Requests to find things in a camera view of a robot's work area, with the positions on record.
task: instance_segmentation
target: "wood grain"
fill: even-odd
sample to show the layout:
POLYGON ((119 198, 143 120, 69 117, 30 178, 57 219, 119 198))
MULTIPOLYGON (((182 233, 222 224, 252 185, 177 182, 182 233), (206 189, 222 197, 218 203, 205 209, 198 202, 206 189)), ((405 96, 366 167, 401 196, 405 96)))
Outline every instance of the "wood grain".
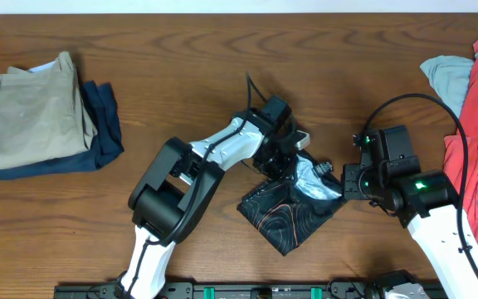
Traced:
MULTIPOLYGON (((0 182, 0 298, 49 298, 63 282, 102 282, 129 264, 127 200, 172 136, 199 140, 246 105, 244 71, 291 103, 309 152, 355 161, 352 133, 391 97, 434 94, 419 65, 472 57, 478 14, 0 16, 0 73, 70 51, 84 81, 111 82, 126 152, 93 174, 0 182)), ((441 168, 446 113, 422 100, 385 110, 377 125, 407 124, 424 169, 441 168)), ((405 268, 436 277, 394 219, 349 203, 282 257, 237 211, 263 180, 230 169, 198 228, 173 254, 170 277, 200 282, 318 282, 405 268)))

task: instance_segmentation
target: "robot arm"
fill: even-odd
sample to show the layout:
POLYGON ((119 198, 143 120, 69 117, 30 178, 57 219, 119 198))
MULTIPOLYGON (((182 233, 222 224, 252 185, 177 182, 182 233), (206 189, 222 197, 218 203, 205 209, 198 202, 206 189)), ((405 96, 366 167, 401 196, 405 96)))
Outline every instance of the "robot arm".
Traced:
MULTIPOLYGON (((456 226, 456 210, 462 207, 447 176, 422 173, 405 126, 368 130, 355 138, 361 162, 344 166, 344 197, 369 200, 397 217, 429 258, 449 298, 478 298, 478 280, 456 226)), ((478 246, 465 212, 462 221, 478 268, 478 246)))
POLYGON ((227 128, 204 140, 190 144, 178 138, 167 141, 130 195, 136 243, 129 270, 117 286, 119 298, 147 299, 159 293, 165 283, 165 268, 174 246, 194 230, 225 171, 234 164, 253 158, 254 166, 271 179, 279 179, 292 169, 295 154, 309 143, 309 135, 291 130, 285 137, 279 137, 278 132, 285 130, 285 123, 290 119, 290 107, 273 96, 262 110, 252 110, 250 114, 236 113, 227 128), (233 133, 247 115, 241 132, 217 145, 208 155, 206 167, 201 168, 208 146, 233 133), (183 193, 169 183, 169 175, 190 185, 188 191, 183 193), (200 188, 193 198, 197 179, 201 180, 200 188), (193 208, 185 216, 178 233, 166 237, 170 236, 192 198, 193 208), (149 245, 148 241, 159 241, 160 244, 149 245))

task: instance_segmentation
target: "black patterned cloth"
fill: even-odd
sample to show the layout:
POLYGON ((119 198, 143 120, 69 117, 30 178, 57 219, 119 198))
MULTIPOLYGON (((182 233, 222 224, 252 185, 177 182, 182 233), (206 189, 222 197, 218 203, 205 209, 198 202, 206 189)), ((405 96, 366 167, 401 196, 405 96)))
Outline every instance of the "black patterned cloth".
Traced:
MULTIPOLYGON (((306 152, 301 151, 299 155, 317 165, 306 152)), ((243 197, 237 206, 237 210, 283 256, 298 248, 345 203, 340 196, 314 199, 311 193, 308 195, 297 188, 299 177, 295 170, 279 181, 267 180, 243 197)), ((319 178, 329 191, 340 194, 340 182, 330 172, 319 178)))

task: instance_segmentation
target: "wire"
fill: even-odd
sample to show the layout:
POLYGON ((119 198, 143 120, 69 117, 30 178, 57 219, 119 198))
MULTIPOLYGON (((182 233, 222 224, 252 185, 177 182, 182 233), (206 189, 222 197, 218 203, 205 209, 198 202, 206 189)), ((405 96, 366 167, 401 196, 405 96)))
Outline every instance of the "wire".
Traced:
POLYGON ((134 277, 132 277, 132 282, 130 283, 130 287, 126 292, 125 297, 130 299, 130 293, 132 292, 132 288, 136 284, 136 281, 138 280, 138 275, 139 275, 139 269, 141 268, 141 263, 143 262, 143 257, 145 255, 145 252, 147 251, 147 247, 150 245, 149 240, 145 240, 145 243, 143 244, 143 249, 141 249, 141 254, 139 255, 138 259, 138 264, 136 266, 136 271, 134 273, 134 277))
POLYGON ((94 288, 98 287, 99 288, 99 292, 100 292, 100 289, 102 287, 106 287, 106 286, 109 286, 111 285, 112 283, 103 283, 103 284, 99 284, 99 285, 94 285, 94 286, 91 286, 88 291, 86 291, 86 299, 99 299, 100 298, 100 295, 97 295, 97 292, 93 292, 93 294, 95 294, 95 298, 90 298, 90 292, 91 290, 93 290, 94 288))
POLYGON ((245 167, 247 167, 249 170, 251 170, 254 174, 262 174, 261 172, 259 172, 259 171, 255 170, 255 169, 253 169, 252 167, 248 166, 248 164, 246 164, 244 160, 241 160, 241 163, 242 163, 243 165, 245 165, 245 167))
MULTIPOLYGON (((198 170, 198 173, 199 174, 203 174, 204 173, 204 170, 206 168, 206 164, 207 164, 207 157, 212 153, 212 151, 219 145, 221 144, 223 141, 227 140, 228 138, 232 137, 233 135, 235 134, 238 134, 241 132, 242 128, 244 128, 247 120, 248 120, 248 116, 250 115, 250 110, 251 110, 251 105, 252 105, 252 92, 251 92, 251 86, 253 85, 253 82, 250 78, 250 75, 248 74, 248 72, 246 73, 246 85, 247 85, 247 90, 248 90, 248 103, 247 103, 247 106, 246 106, 246 114, 245 114, 245 118, 242 120, 241 122, 241 125, 239 125, 239 127, 237 127, 237 129, 235 129, 233 132, 231 132, 230 134, 222 137, 221 139, 215 141, 214 143, 210 144, 207 149, 206 149, 206 153, 204 154, 204 156, 202 157, 202 161, 200 163, 200 169, 198 170)), ((261 95, 261 93, 258 93, 258 95, 263 99, 265 100, 265 98, 261 95)), ((178 230, 183 226, 183 224, 185 223, 186 219, 187 219, 187 216, 191 213, 191 210, 193 209, 193 205, 195 203, 195 199, 197 198, 197 195, 198 195, 198 190, 200 188, 200 182, 202 182, 202 176, 200 175, 199 177, 197 177, 195 179, 195 185, 193 187, 193 192, 191 193, 191 198, 189 199, 189 203, 188 203, 188 206, 186 207, 186 210, 185 212, 183 213, 182 217, 180 217, 180 219, 178 220, 178 222, 174 225, 174 228, 173 230, 171 231, 171 233, 169 233, 165 238, 162 238, 161 241, 150 241, 150 240, 146 240, 145 241, 145 244, 144 244, 144 248, 141 252, 141 255, 139 256, 139 260, 138 260, 138 266, 136 267, 136 271, 135 271, 135 274, 134 274, 134 277, 132 278, 132 283, 130 283, 130 287, 129 287, 129 290, 127 291, 127 297, 130 298, 130 292, 132 291, 132 288, 134 287, 134 284, 136 283, 136 281, 138 280, 138 273, 139 273, 139 268, 141 266, 141 262, 143 261, 143 256, 145 254, 145 250, 147 249, 147 247, 149 245, 162 245, 163 244, 169 244, 173 238, 176 236, 176 234, 178 233, 178 230)))
POLYGON ((246 74, 246 79, 248 80, 248 84, 252 86, 254 91, 256 91, 257 95, 266 103, 266 98, 261 94, 261 92, 257 89, 256 84, 254 84, 254 81, 250 78, 248 74, 246 74))
POLYGON ((478 280, 478 268, 477 268, 477 265, 475 264, 475 261, 473 260, 473 257, 471 256, 471 252, 470 252, 471 247, 467 244, 466 236, 464 235, 464 228, 462 227, 464 194, 466 192, 466 180, 468 175, 468 142, 466 138, 466 133, 464 132, 464 128, 462 128, 461 121, 458 119, 458 117, 456 117, 455 113, 447 105, 445 105, 441 100, 435 99, 432 96, 423 95, 419 93, 411 93, 411 94, 406 94, 402 96, 396 96, 395 98, 380 105, 369 116, 368 120, 366 121, 366 124, 364 124, 363 131, 361 132, 361 137, 364 137, 364 132, 368 129, 373 118, 379 113, 379 111, 381 111, 384 107, 392 104, 395 101, 407 99, 407 98, 422 98, 422 99, 430 100, 431 102, 435 104, 438 104, 445 111, 447 111, 447 113, 449 113, 449 116, 453 119, 453 121, 455 121, 455 125, 458 128, 459 133, 461 134, 462 149, 464 151, 464 161, 462 165, 461 190, 459 193, 458 206, 456 207, 456 226, 458 228, 458 237, 461 240, 461 246, 462 246, 462 248, 459 248, 459 249, 461 252, 464 252, 466 254, 466 258, 468 259, 468 262, 470 263, 470 266, 473 269, 473 272, 475 273, 475 276, 477 277, 477 280, 478 280))
POLYGON ((352 284, 352 286, 354 286, 354 289, 355 291, 357 292, 357 295, 359 296, 358 299, 364 299, 365 296, 364 294, 357 288, 357 286, 355 286, 354 282, 350 281, 348 278, 345 278, 345 277, 340 277, 340 278, 333 278, 332 280, 330 280, 328 282, 328 291, 329 291, 329 294, 334 297, 334 299, 342 299, 340 297, 338 297, 337 295, 334 295, 333 294, 333 291, 331 290, 331 284, 335 281, 343 281, 343 282, 349 282, 352 284))
POLYGON ((379 202, 377 201, 376 199, 372 199, 370 198, 365 192, 363 192, 363 186, 361 185, 361 182, 363 181, 363 176, 364 174, 366 174, 367 171, 371 170, 371 169, 374 169, 375 167, 374 166, 368 166, 367 168, 365 169, 361 169, 361 171, 359 172, 359 175, 358 175, 358 179, 357 179, 357 187, 358 187, 358 191, 367 199, 370 201, 370 204, 373 206, 373 207, 380 207, 382 209, 383 212, 385 212, 389 217, 396 217, 396 214, 395 213, 390 213, 389 211, 387 211, 387 209, 385 209, 385 207, 379 202))

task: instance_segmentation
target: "green led light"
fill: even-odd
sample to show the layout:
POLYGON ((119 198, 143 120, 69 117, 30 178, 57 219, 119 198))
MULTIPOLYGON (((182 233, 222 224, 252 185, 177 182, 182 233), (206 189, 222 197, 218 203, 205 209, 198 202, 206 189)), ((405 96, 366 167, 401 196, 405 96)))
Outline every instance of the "green led light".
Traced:
POLYGON ((422 188, 427 188, 427 186, 424 185, 422 182, 416 182, 416 188, 419 190, 422 188))

